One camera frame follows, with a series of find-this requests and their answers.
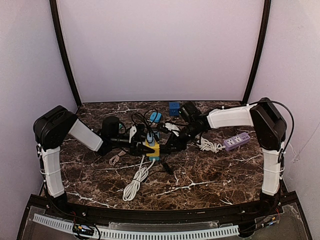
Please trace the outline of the black power adapter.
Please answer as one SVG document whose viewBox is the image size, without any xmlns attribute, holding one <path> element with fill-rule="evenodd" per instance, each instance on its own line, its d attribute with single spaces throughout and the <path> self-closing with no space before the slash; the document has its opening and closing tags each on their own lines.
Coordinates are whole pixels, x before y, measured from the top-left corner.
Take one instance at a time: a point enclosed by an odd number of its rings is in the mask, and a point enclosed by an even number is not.
<svg viewBox="0 0 320 240">
<path fill-rule="evenodd" d="M 161 160 L 160 163 L 163 166 L 164 170 L 169 174 L 172 175 L 173 174 L 173 170 L 170 167 L 170 165 L 167 163 L 168 157 L 169 155 L 172 153 L 172 147 L 170 144 L 166 144 L 163 145 L 160 148 L 160 156 L 161 156 Z"/>
</svg>

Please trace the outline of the yellow cube plug adapter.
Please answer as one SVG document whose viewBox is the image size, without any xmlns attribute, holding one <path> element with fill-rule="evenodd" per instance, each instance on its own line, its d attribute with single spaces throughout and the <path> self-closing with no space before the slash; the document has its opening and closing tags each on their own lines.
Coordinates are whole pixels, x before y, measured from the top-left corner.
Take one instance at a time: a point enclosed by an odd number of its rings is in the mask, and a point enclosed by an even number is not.
<svg viewBox="0 0 320 240">
<path fill-rule="evenodd" d="M 146 154 L 147 157 L 149 157 L 151 160 L 160 158 L 160 145 L 156 140 L 155 140 L 155 145 L 154 146 L 149 146 L 147 141 L 145 141 L 145 146 L 150 148 L 150 149 L 152 149 L 151 152 Z"/>
</svg>

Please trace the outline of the light blue USB charger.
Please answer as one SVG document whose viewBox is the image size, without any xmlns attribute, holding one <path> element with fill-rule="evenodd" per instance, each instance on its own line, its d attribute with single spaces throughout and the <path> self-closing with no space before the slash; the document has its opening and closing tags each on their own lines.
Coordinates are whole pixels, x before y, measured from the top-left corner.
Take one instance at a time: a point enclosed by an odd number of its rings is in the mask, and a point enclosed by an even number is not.
<svg viewBox="0 0 320 240">
<path fill-rule="evenodd" d="M 155 138 L 152 132 L 147 133 L 146 142 L 148 143 L 149 146 L 155 145 Z"/>
</svg>

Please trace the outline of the teal power strip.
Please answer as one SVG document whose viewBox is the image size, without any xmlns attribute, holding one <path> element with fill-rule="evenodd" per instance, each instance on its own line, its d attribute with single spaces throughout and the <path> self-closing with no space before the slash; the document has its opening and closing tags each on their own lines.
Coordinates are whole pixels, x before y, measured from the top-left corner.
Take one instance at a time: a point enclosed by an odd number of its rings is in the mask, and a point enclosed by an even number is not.
<svg viewBox="0 0 320 240">
<path fill-rule="evenodd" d="M 160 144 L 159 144 L 160 134 L 157 130 L 153 129 L 153 134 L 148 133 L 145 145 L 154 150 L 153 153 L 147 153 L 146 156 L 150 161 L 159 161 L 160 160 Z"/>
</svg>

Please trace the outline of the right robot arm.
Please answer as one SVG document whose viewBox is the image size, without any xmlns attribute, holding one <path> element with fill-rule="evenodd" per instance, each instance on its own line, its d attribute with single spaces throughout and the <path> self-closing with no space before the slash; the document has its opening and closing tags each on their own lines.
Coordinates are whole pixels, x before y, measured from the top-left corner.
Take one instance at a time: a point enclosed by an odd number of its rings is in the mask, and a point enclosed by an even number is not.
<svg viewBox="0 0 320 240">
<path fill-rule="evenodd" d="M 267 97 L 246 105 L 215 108 L 201 112 L 192 102 L 185 103 L 179 114 L 187 123 L 178 133 L 172 134 L 160 153 L 170 154 L 187 148 L 187 143 L 201 133 L 224 127 L 250 126 L 254 128 L 258 144 L 263 152 L 263 182 L 261 192 L 275 196 L 282 177 L 284 154 L 291 140 L 286 135 L 287 122 L 277 109 L 283 103 Z"/>
</svg>

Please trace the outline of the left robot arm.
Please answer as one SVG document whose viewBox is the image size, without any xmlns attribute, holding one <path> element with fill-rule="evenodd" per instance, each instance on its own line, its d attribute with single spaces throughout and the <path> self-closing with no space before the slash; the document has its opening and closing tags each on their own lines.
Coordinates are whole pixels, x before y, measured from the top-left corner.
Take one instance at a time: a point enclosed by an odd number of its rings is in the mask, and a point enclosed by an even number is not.
<svg viewBox="0 0 320 240">
<path fill-rule="evenodd" d="M 94 132 L 76 114 L 61 105 L 38 118 L 33 124 L 33 131 L 48 194 L 54 199 L 65 195 L 60 167 L 60 146 L 68 135 L 100 156 L 115 148 L 127 148 L 132 156 L 154 153 L 146 144 L 147 135 L 143 125 L 132 126 L 123 133 L 120 132 L 121 125 L 118 117 L 108 116 L 103 120 L 101 129 Z"/>
</svg>

